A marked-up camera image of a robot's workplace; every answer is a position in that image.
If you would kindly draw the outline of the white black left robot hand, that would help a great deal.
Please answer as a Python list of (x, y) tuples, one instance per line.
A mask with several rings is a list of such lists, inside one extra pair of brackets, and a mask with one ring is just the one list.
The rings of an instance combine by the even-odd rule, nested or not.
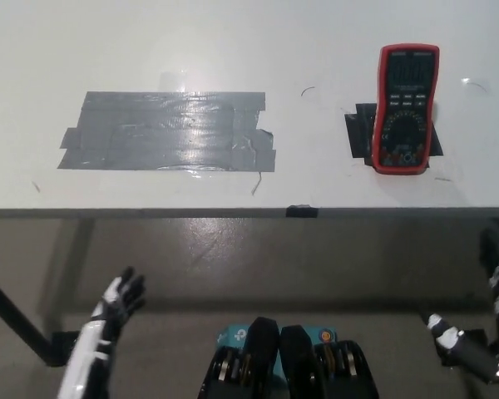
[(114, 278), (79, 332), (59, 398), (108, 398), (116, 346), (128, 320), (144, 303), (145, 277), (132, 267)]

